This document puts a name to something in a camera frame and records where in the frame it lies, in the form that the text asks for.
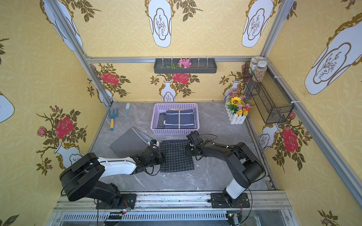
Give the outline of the plain grey pillowcase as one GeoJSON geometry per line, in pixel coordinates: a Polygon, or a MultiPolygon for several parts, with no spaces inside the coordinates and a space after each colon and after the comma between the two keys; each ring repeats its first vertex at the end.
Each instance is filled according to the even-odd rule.
{"type": "Polygon", "coordinates": [[[110,145],[110,149],[119,157],[125,158],[139,155],[150,145],[153,138],[136,128],[129,129],[125,134],[110,145]]]}

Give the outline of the black grid pillowcase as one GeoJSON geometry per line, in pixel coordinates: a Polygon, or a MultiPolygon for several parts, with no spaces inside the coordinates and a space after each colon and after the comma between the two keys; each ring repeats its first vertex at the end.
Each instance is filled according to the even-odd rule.
{"type": "Polygon", "coordinates": [[[164,140],[160,144],[163,155],[163,163],[160,172],[183,172],[194,170],[194,162],[191,156],[186,155],[190,147],[188,140],[164,140]]]}

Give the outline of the purple plastic basket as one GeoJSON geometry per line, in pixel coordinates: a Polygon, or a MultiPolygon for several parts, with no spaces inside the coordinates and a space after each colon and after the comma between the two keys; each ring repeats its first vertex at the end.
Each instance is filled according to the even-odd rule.
{"type": "Polygon", "coordinates": [[[198,131],[198,104],[156,103],[150,128],[156,135],[184,135],[198,131]]]}

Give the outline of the blue striped pillowcase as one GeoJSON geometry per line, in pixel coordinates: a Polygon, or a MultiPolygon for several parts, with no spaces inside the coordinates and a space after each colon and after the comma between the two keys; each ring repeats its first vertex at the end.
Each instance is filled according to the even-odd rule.
{"type": "Polygon", "coordinates": [[[166,129],[195,129],[194,111],[166,111],[166,129]]]}

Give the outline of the grey plaid pillowcase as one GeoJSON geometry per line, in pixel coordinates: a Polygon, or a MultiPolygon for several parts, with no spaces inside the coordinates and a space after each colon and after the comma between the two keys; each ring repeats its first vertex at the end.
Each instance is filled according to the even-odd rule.
{"type": "Polygon", "coordinates": [[[161,113],[157,122],[157,129],[165,129],[166,113],[161,113]]]}

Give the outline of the yellow pillowcase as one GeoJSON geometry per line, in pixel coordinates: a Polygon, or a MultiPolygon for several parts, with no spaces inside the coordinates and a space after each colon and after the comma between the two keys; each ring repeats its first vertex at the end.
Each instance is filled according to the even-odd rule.
{"type": "Polygon", "coordinates": [[[170,109],[169,111],[194,111],[194,109],[170,109]]]}

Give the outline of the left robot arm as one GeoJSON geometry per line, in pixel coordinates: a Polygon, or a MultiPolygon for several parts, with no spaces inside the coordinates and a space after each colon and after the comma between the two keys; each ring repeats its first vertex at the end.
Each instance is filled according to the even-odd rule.
{"type": "Polygon", "coordinates": [[[59,176],[62,184],[61,194],[70,202],[91,198],[102,209],[134,209],[136,194],[123,194],[113,183],[101,182],[101,178],[115,175],[134,175],[145,172],[154,176],[148,168],[161,166],[164,156],[160,148],[152,142],[140,155],[126,158],[103,158],[95,153],[88,153],[76,161],[59,176]]]}

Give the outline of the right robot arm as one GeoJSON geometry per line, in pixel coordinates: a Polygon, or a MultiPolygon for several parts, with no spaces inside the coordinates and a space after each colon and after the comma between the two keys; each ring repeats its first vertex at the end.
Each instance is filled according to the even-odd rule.
{"type": "Polygon", "coordinates": [[[226,162],[233,180],[222,193],[211,196],[208,201],[213,208],[238,208],[250,206],[246,191],[253,183],[265,176],[265,168],[250,148],[243,142],[223,145],[213,140],[203,140],[197,131],[187,135],[187,156],[213,157],[226,162]]]}

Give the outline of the flower pot white fence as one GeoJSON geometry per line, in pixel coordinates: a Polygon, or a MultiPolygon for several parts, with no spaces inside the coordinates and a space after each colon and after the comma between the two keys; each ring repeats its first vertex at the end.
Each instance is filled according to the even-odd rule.
{"type": "Polygon", "coordinates": [[[251,108],[245,101],[246,95],[241,94],[241,89],[232,89],[226,96],[225,108],[231,125],[244,123],[251,108]]]}

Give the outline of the small light blue brush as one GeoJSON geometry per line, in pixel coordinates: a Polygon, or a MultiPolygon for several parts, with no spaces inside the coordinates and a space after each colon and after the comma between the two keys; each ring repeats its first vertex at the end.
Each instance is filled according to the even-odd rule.
{"type": "Polygon", "coordinates": [[[130,107],[131,107],[131,104],[127,103],[125,106],[125,114],[124,114],[125,119],[128,119],[128,117],[129,117],[128,115],[129,115],[130,107]]]}

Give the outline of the pink artificial flower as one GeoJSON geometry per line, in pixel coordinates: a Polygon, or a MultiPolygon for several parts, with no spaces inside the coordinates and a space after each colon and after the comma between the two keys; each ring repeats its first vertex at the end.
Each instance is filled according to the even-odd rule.
{"type": "Polygon", "coordinates": [[[191,64],[192,63],[188,58],[181,58],[178,62],[179,68],[190,68],[191,64]]]}

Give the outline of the glass jar front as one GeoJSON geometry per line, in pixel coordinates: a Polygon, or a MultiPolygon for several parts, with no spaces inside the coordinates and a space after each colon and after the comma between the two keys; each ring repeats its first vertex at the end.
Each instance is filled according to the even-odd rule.
{"type": "Polygon", "coordinates": [[[265,76],[266,71],[267,71],[267,61],[260,60],[257,63],[256,68],[254,69],[254,76],[252,77],[252,80],[255,82],[261,82],[265,76]]]}

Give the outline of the glass jar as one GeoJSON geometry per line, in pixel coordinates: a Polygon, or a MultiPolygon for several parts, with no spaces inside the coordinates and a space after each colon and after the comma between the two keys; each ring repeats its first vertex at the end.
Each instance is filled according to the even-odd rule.
{"type": "Polygon", "coordinates": [[[256,68],[254,69],[254,76],[252,77],[252,80],[255,82],[261,82],[265,76],[266,71],[267,71],[267,61],[260,60],[257,63],[256,68]]]}
{"type": "Polygon", "coordinates": [[[250,73],[254,72],[259,61],[265,61],[265,58],[262,56],[256,56],[256,57],[251,58],[250,63],[249,63],[249,72],[250,73]]]}

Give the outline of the glass jar back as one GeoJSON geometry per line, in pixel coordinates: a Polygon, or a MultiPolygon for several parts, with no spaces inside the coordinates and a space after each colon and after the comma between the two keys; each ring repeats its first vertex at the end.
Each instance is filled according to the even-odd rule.
{"type": "Polygon", "coordinates": [[[265,61],[265,58],[262,56],[256,56],[256,57],[251,58],[250,63],[249,63],[249,72],[250,73],[254,72],[259,61],[265,61]]]}

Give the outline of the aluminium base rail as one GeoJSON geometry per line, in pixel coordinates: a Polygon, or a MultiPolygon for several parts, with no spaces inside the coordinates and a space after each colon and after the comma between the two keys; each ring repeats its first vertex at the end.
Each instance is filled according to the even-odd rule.
{"type": "Polygon", "coordinates": [[[247,191],[235,208],[222,202],[219,191],[131,192],[133,199],[118,209],[83,198],[70,202],[60,197],[48,226],[66,222],[102,225],[142,221],[229,221],[231,225],[297,226],[297,218],[284,191],[247,191]]]}

